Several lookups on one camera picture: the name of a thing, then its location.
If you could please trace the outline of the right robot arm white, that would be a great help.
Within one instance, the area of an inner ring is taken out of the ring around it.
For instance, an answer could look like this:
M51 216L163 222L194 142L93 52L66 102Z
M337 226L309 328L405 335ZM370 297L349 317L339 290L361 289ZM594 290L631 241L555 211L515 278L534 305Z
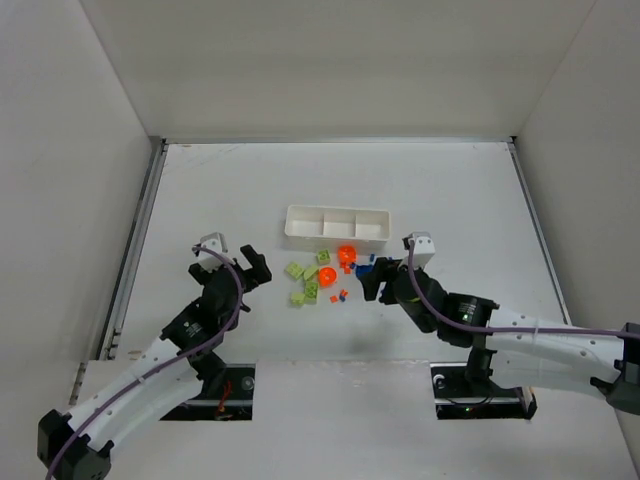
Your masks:
M530 387L573 391L639 413L639 326L558 327L496 302L446 291L422 269L379 258L358 277L364 298L398 305L424 334L469 356L465 380L479 397Z

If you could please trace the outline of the blue round lego piece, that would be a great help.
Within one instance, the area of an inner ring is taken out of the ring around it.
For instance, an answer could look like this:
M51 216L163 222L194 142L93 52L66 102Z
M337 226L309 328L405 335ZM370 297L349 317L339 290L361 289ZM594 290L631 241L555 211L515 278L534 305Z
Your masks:
M357 264L355 266L355 275L357 278L370 273L374 269L373 264Z

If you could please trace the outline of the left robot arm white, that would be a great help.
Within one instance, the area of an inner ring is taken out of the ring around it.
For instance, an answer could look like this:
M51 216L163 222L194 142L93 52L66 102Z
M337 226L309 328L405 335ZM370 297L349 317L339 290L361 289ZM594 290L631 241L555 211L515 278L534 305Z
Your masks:
M244 295L270 282L272 273L250 245L240 249L248 268L227 258L216 238L193 251L189 273L202 288L200 296L115 380L70 410L53 409L40 419L37 456L47 478L105 478L130 439L220 384L226 365L215 350L249 309Z

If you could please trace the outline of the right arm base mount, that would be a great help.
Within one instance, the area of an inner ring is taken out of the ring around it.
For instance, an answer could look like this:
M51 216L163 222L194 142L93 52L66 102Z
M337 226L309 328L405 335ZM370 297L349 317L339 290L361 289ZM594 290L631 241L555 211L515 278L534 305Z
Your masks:
M432 363L430 373L438 420L531 420L538 410L531 389L473 383L464 363Z

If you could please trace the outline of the orange round lego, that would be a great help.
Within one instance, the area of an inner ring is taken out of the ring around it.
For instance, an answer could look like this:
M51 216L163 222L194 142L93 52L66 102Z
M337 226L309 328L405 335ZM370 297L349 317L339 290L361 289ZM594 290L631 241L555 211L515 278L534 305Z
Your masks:
M326 266L317 272L318 284L321 288L329 288L337 281L337 272L334 268Z
M342 245L338 248L337 256L340 263L351 264L357 260L357 251L352 245Z

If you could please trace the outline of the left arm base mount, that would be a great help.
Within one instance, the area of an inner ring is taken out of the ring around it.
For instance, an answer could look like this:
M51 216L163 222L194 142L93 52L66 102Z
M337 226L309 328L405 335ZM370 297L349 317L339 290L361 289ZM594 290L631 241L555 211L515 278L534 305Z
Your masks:
M162 421L250 421L253 417L255 364L229 364L219 379L164 415Z

